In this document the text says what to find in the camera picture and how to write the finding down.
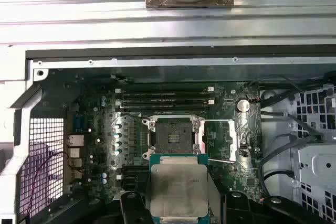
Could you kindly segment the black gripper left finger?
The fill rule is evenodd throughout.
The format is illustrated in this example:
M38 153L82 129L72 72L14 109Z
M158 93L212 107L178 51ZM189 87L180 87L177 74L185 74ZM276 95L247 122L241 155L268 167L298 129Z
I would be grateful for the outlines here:
M83 207L75 207L66 214L65 223L154 223L154 220L141 195L126 192L110 203L95 199Z

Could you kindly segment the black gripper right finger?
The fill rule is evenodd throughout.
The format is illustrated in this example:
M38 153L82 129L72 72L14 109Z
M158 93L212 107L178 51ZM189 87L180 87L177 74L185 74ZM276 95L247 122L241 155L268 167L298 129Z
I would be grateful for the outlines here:
M324 223L324 219L281 197L268 196L255 202L238 191L222 198L222 223Z

